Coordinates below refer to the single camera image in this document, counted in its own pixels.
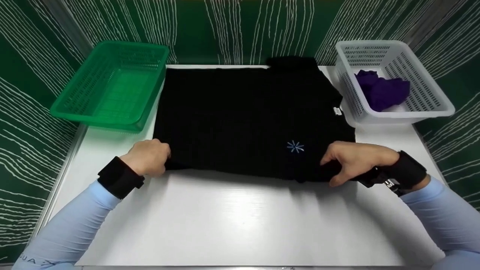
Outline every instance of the green wall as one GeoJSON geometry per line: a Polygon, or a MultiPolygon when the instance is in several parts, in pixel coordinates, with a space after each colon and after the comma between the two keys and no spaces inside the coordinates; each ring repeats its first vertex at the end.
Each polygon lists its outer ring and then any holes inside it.
{"type": "Polygon", "coordinates": [[[41,0],[0,0],[0,34],[0,262],[12,262],[75,134],[48,109],[83,57],[41,0]]]}
{"type": "Polygon", "coordinates": [[[416,125],[449,186],[480,210],[480,1],[462,1],[416,54],[455,105],[416,125]]]}
{"type": "MultiPolygon", "coordinates": [[[[403,40],[433,0],[64,2],[92,46],[106,39],[168,45],[168,62],[179,64],[262,64],[270,56],[302,55],[332,65],[338,40],[403,40]]],[[[417,127],[446,179],[477,207],[480,97],[471,70],[478,24],[462,14],[478,7],[474,0],[459,3],[415,48],[458,113],[417,127]]],[[[42,0],[0,0],[0,34],[2,263],[14,262],[27,243],[68,152],[76,125],[51,118],[48,108],[84,58],[42,0]]]]}

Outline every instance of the table surface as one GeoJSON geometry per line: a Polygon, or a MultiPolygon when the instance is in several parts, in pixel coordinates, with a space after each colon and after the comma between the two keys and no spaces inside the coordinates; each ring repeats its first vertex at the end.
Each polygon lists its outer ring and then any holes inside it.
{"type": "MultiPolygon", "coordinates": [[[[319,68],[336,86],[334,67],[319,68]]],[[[89,127],[46,218],[87,188],[112,157],[151,139],[155,115],[156,104],[139,134],[89,127]]],[[[357,142],[406,151],[440,179],[412,125],[364,126],[355,133],[357,142]]],[[[418,266],[442,257],[420,221],[384,185],[329,188],[185,170],[146,179],[109,214],[77,265],[418,266]]]]}

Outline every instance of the hand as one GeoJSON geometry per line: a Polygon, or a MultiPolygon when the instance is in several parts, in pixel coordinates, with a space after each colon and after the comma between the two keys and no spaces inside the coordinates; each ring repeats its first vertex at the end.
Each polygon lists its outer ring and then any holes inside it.
{"type": "Polygon", "coordinates": [[[170,146],[158,139],[137,142],[127,154],[120,157],[138,175],[161,176],[170,157],[170,146]]]}
{"type": "Polygon", "coordinates": [[[330,180],[330,186],[339,186],[375,166],[393,165],[399,158],[397,152],[380,145],[337,141],[328,146],[320,165],[331,160],[342,164],[340,173],[330,180]]]}

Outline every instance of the blue snowflake logo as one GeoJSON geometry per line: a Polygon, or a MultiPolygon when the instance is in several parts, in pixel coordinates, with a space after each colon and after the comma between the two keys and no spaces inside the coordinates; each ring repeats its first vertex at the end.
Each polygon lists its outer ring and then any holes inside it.
{"type": "Polygon", "coordinates": [[[287,149],[291,149],[290,153],[293,153],[293,151],[296,151],[297,153],[300,153],[300,151],[304,151],[302,148],[304,147],[304,145],[300,145],[300,142],[295,143],[295,141],[292,140],[292,142],[287,142],[287,144],[287,149]]]}

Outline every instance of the purple garment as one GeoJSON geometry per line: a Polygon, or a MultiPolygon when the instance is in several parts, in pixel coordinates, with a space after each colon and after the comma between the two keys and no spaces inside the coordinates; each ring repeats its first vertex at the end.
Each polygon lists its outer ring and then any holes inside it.
{"type": "Polygon", "coordinates": [[[400,78],[379,78],[376,71],[360,70],[355,75],[365,98],[374,111],[402,104],[410,94],[410,82],[400,78]]]}

